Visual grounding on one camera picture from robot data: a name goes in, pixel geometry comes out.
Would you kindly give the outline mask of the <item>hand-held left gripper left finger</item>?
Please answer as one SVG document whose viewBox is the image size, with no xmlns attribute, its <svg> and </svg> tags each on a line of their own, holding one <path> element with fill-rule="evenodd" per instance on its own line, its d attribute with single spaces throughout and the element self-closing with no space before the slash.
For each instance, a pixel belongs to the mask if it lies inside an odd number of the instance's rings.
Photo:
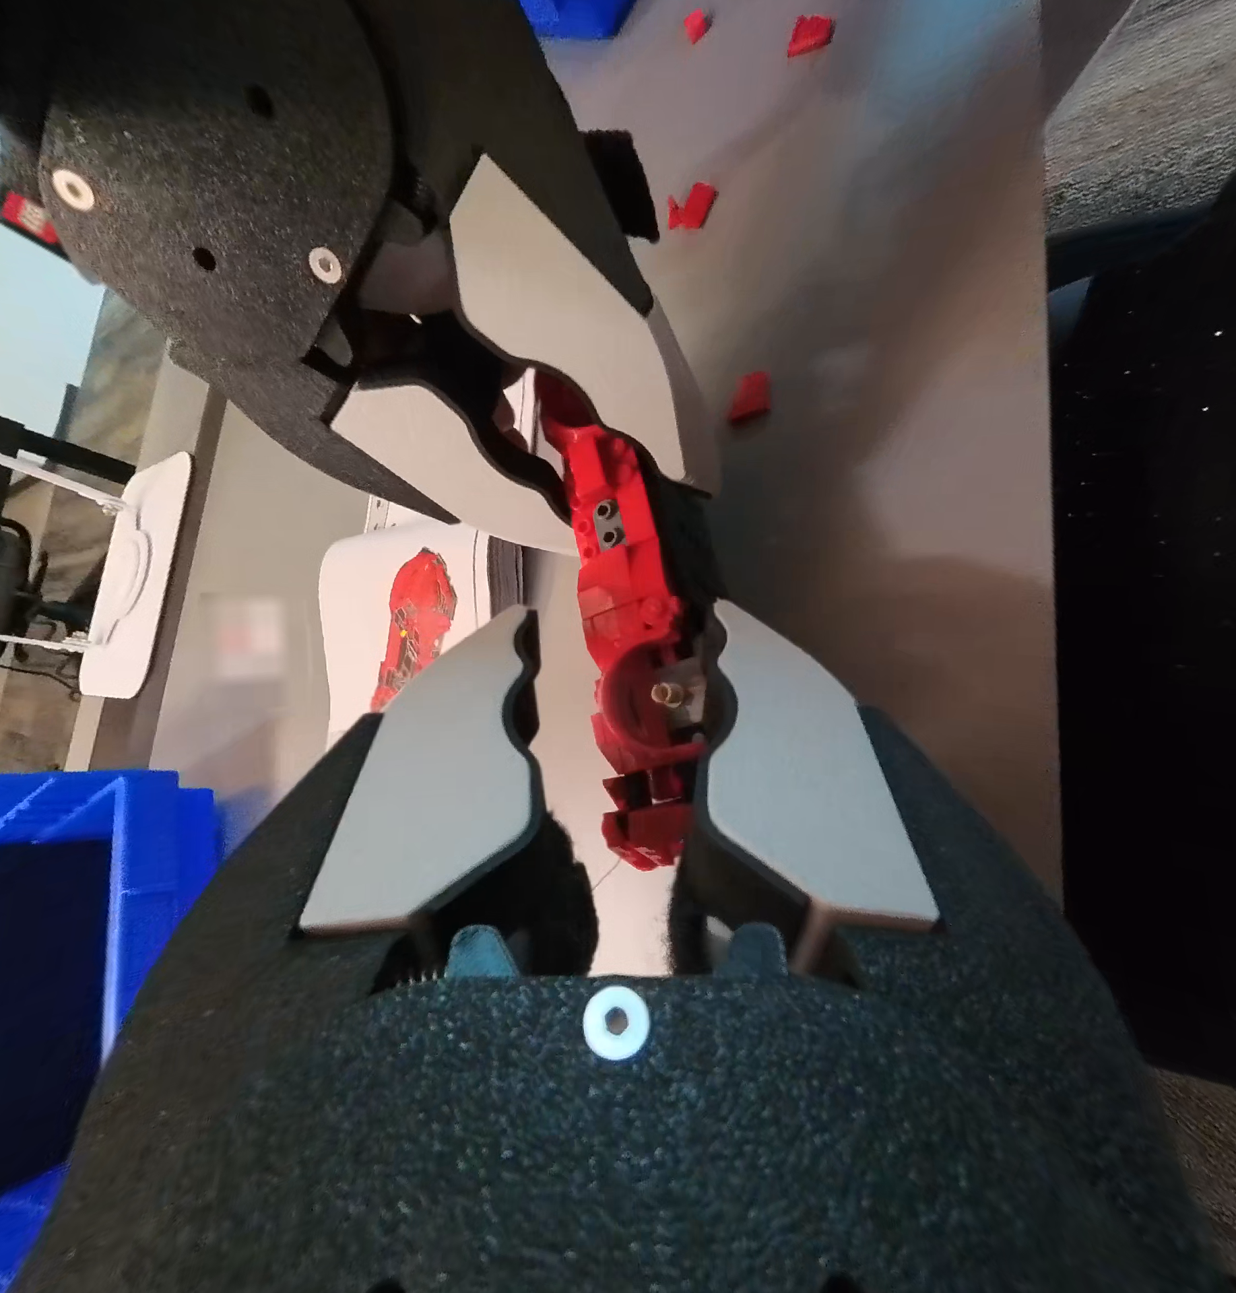
<svg viewBox="0 0 1236 1293">
<path fill-rule="evenodd" d="M 511 606 L 400 689 L 305 901 L 305 935 L 403 929 L 534 841 L 539 671 L 537 611 Z"/>
</svg>

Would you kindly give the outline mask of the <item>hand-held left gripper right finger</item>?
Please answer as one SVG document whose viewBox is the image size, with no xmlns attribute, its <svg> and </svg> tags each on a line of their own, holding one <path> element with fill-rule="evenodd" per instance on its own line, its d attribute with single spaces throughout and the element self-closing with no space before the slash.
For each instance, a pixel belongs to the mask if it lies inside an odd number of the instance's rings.
<svg viewBox="0 0 1236 1293">
<path fill-rule="evenodd" d="M 703 637 L 706 751 L 674 877 L 674 972 L 724 969 L 767 926 L 787 969 L 861 978 L 855 932 L 930 933 L 940 910 L 855 697 L 735 603 Z"/>
</svg>

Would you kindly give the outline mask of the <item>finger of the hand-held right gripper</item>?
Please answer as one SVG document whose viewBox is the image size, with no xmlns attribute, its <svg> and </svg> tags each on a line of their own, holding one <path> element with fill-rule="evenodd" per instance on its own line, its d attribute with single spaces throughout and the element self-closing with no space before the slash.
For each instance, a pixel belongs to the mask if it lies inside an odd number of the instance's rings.
<svg viewBox="0 0 1236 1293">
<path fill-rule="evenodd" d="M 422 385 L 355 389 L 331 427 L 442 512 L 498 539 L 572 554 L 572 523 L 530 482 L 494 463 L 468 419 Z"/>
<path fill-rule="evenodd" d="M 560 379 L 661 476 L 718 493 L 706 399 L 660 300 L 640 313 L 488 154 L 448 229 L 461 311 L 477 336 Z"/>
</svg>

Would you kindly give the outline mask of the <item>red lego car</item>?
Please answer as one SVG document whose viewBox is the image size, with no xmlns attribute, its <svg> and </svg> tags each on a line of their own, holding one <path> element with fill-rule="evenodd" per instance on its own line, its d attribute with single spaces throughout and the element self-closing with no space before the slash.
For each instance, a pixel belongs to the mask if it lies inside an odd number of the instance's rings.
<svg viewBox="0 0 1236 1293">
<path fill-rule="evenodd" d="M 724 593 L 699 500 L 604 428 L 562 379 L 540 373 L 536 395 L 543 437 L 562 458 L 576 603 L 598 669 L 594 740 L 612 772 L 601 831 L 631 867 L 672 867 L 706 741 L 706 610 Z"/>
</svg>

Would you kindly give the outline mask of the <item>lego instruction booklet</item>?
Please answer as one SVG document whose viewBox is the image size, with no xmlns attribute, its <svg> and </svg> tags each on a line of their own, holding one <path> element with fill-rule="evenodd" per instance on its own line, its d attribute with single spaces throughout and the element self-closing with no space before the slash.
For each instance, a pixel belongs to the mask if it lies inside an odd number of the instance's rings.
<svg viewBox="0 0 1236 1293">
<path fill-rule="evenodd" d="M 335 541 L 322 558 L 328 741 L 523 600 L 523 546 L 439 512 L 377 493 L 363 535 Z"/>
</svg>

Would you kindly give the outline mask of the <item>blue plastic bin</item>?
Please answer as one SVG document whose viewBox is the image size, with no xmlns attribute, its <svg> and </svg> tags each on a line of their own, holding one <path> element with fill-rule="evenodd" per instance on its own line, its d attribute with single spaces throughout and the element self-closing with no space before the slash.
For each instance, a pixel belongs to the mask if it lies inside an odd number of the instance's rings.
<svg viewBox="0 0 1236 1293">
<path fill-rule="evenodd" d="M 0 774 L 0 1290 L 127 1011 L 221 860 L 212 792 L 175 772 Z"/>
<path fill-rule="evenodd" d="M 520 1 L 536 36 L 545 40 L 611 40 L 635 1 Z"/>
</svg>

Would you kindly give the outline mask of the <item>white rounded pad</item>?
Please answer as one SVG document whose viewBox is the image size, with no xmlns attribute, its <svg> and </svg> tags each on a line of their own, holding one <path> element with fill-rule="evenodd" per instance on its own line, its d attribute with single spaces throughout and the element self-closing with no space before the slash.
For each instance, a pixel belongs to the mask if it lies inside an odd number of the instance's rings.
<svg viewBox="0 0 1236 1293">
<path fill-rule="evenodd" d="M 110 544 L 80 655 L 84 697 L 136 698 L 146 684 L 184 525 L 194 456 L 179 451 L 132 476 L 114 513 Z"/>
</svg>

